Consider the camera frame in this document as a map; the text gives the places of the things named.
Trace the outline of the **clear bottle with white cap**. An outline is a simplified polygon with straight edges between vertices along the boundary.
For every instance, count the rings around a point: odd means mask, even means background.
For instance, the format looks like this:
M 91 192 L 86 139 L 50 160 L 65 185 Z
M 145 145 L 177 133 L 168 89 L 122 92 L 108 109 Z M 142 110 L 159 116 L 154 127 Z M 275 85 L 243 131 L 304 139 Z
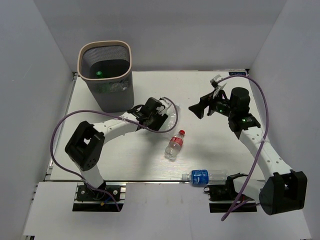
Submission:
M 177 122 L 177 115 L 180 114 L 181 106 L 179 104 L 176 104 L 175 106 L 176 108 L 172 104 L 170 104 L 166 113 L 168 115 L 168 118 L 159 129 L 160 131 L 165 131 L 165 134 L 172 132 Z

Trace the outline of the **green bottle bin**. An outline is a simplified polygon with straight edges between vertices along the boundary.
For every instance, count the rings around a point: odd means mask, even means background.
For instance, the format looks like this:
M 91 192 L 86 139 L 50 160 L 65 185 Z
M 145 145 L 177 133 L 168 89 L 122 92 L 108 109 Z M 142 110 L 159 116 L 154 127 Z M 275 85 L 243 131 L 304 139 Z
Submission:
M 103 76 L 103 73 L 102 73 L 101 71 L 97 71 L 97 72 L 96 72 L 96 75 L 97 75 L 98 77 L 102 77 L 102 76 Z

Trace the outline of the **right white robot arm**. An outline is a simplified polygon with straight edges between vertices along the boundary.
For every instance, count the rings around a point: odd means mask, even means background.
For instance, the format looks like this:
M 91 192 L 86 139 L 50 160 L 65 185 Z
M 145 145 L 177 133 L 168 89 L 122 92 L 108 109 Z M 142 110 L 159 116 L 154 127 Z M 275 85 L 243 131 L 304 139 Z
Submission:
M 264 181 L 247 180 L 245 173 L 230 175 L 222 193 L 233 200 L 242 195 L 253 199 L 267 215 L 303 209 L 307 176 L 286 164 L 263 138 L 259 121 L 250 113 L 250 101 L 249 91 L 243 87 L 233 88 L 229 98 L 222 88 L 216 88 L 188 108 L 199 119 L 204 117 L 205 109 L 208 109 L 208 116 L 213 113 L 226 116 L 230 130 L 246 146 L 263 173 Z

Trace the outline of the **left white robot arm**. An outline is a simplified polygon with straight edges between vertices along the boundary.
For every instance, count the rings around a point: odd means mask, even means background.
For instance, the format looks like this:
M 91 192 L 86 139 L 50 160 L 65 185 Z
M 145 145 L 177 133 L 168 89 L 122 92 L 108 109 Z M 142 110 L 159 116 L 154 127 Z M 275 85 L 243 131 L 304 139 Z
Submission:
M 143 127 L 158 132 L 164 128 L 171 106 L 164 98 L 150 97 L 145 104 L 137 105 L 114 119 L 95 124 L 82 121 L 78 125 L 66 144 L 65 152 L 90 185 L 90 196 L 99 200 L 106 193 L 104 179 L 97 166 L 104 144 Z

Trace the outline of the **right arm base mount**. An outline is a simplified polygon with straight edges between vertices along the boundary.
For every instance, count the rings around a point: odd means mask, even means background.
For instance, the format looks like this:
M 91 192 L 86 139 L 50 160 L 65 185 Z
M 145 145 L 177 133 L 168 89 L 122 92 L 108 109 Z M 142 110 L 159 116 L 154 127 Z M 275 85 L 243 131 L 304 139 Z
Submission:
M 209 197 L 209 212 L 210 213 L 226 213 L 231 207 L 233 201 L 238 195 L 230 189 L 230 184 L 211 184 L 203 188 L 205 194 Z M 234 210 L 235 213 L 253 213 L 257 212 L 258 204 L 251 198 L 241 195 L 236 205 L 242 204 Z

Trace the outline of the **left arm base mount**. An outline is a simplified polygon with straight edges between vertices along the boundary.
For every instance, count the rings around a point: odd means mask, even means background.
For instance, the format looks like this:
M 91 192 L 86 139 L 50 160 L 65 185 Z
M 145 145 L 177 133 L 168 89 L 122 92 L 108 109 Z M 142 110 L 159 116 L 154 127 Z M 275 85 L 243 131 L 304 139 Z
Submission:
M 115 183 L 107 184 L 105 191 L 110 193 L 117 202 L 119 210 L 122 210 L 125 202 L 126 185 Z M 96 192 L 84 184 L 78 184 L 76 187 L 73 212 L 119 212 L 112 198 L 103 192 Z

